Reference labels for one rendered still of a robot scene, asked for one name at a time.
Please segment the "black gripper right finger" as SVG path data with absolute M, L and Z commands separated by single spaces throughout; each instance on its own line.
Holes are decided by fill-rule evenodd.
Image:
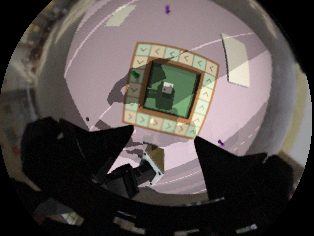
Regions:
M 233 186 L 246 171 L 251 169 L 251 166 L 265 161 L 265 154 L 251 154 L 238 157 L 222 150 L 221 147 L 213 145 L 206 139 L 198 137 L 194 138 L 194 149 L 196 149 L 198 161 L 202 169 L 206 183 L 206 191 L 208 191 L 209 200 L 222 198 L 222 193 L 228 191 L 230 186 Z

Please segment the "grey die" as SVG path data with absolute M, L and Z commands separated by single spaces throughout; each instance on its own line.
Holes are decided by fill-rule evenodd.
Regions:
M 172 94 L 172 90 L 173 90 L 172 83 L 164 82 L 164 85 L 162 85 L 162 93 Z

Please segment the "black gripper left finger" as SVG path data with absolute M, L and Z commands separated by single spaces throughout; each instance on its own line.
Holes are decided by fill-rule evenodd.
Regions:
M 110 167 L 124 150 L 132 137 L 134 126 L 118 126 L 108 130 L 85 131 L 75 123 L 60 119 L 60 129 L 64 137 L 75 143 L 94 181 L 104 181 Z

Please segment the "green game pawn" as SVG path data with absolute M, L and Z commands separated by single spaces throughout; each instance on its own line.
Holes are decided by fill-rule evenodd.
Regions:
M 136 71 L 136 70 L 134 70 L 134 71 Z M 140 74 L 134 73 L 134 71 L 132 71 L 133 77 L 136 77 L 136 78 L 140 77 Z

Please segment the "cream flat rectangular card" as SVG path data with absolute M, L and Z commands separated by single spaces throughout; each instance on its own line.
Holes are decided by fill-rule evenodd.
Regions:
M 108 26 L 110 26 L 110 28 L 112 28 L 112 26 L 116 26 L 116 28 L 117 26 L 121 26 L 121 22 L 125 22 L 126 18 L 128 18 L 126 16 L 132 14 L 134 8 L 137 8 L 137 5 L 120 6 L 120 8 L 117 9 L 117 12 L 114 12 L 114 14 L 112 14 L 110 20 L 108 20 L 108 22 L 105 22 L 106 28 L 108 28 Z

